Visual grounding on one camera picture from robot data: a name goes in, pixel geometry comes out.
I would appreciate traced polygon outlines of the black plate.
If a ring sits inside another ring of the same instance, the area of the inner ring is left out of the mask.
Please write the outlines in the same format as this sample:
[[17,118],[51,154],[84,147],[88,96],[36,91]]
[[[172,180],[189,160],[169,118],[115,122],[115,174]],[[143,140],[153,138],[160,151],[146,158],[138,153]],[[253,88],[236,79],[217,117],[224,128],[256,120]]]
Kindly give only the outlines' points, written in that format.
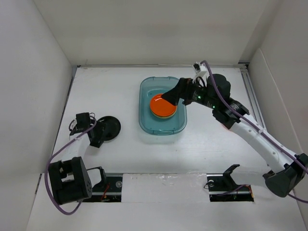
[[114,116],[104,116],[99,120],[99,131],[101,132],[102,141],[111,141],[118,136],[121,131],[121,123]]

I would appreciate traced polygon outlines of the orange plate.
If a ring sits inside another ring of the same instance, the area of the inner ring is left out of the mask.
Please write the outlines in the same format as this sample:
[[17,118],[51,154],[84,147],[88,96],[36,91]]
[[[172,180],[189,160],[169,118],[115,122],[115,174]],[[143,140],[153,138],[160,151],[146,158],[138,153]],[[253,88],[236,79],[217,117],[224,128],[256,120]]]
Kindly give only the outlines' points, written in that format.
[[150,110],[159,116],[168,116],[176,112],[177,106],[164,100],[162,94],[157,94],[150,100]]

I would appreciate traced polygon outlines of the green plate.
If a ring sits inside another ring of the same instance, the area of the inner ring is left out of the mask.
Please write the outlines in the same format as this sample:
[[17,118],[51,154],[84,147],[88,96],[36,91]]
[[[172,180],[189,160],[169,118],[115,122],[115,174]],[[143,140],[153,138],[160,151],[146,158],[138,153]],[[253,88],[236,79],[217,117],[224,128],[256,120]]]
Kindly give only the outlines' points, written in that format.
[[160,116],[160,115],[157,115],[157,114],[155,114],[155,113],[152,113],[152,114],[153,114],[155,117],[160,118],[160,119],[169,119],[169,118],[173,117],[175,113],[173,113],[173,114],[171,114],[171,115],[168,115],[168,116]]

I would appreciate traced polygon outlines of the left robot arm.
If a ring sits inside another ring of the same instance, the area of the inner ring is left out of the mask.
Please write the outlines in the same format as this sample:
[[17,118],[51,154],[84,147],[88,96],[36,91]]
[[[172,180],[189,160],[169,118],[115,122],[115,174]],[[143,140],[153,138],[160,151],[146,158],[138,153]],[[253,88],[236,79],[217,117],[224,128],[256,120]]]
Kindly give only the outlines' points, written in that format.
[[89,146],[100,148],[103,144],[99,122],[93,113],[76,115],[75,126],[70,128],[69,144],[60,153],[62,159],[47,165],[51,194],[56,205],[81,202],[92,197],[93,188],[102,191],[107,186],[102,167],[86,168],[83,157]]

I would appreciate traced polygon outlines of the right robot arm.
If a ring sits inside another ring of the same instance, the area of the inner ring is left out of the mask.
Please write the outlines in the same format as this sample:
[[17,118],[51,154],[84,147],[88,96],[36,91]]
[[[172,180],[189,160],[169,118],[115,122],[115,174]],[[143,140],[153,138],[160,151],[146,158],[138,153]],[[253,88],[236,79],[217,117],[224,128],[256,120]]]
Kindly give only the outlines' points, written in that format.
[[197,80],[180,78],[162,95],[172,105],[198,103],[212,109],[213,117],[245,140],[270,167],[262,177],[266,187],[278,197],[286,197],[308,172],[308,156],[285,148],[261,127],[248,109],[230,97],[231,84],[220,74],[210,75],[205,86]]

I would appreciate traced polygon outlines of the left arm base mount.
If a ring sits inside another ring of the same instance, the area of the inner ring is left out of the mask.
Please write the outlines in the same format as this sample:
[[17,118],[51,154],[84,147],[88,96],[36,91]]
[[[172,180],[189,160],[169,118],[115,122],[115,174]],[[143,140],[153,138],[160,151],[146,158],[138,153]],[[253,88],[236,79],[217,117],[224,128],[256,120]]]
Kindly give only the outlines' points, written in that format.
[[99,183],[93,187],[91,200],[102,203],[121,202],[123,175],[119,173],[107,173],[106,179],[106,183]]

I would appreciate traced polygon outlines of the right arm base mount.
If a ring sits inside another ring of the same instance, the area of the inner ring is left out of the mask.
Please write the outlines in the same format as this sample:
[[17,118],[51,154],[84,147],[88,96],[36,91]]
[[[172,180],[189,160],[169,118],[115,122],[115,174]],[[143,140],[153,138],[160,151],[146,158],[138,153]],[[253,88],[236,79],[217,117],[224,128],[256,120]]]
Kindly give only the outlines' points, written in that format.
[[254,202],[250,185],[236,184],[231,174],[238,168],[234,164],[223,173],[209,173],[204,189],[208,190],[210,202]]

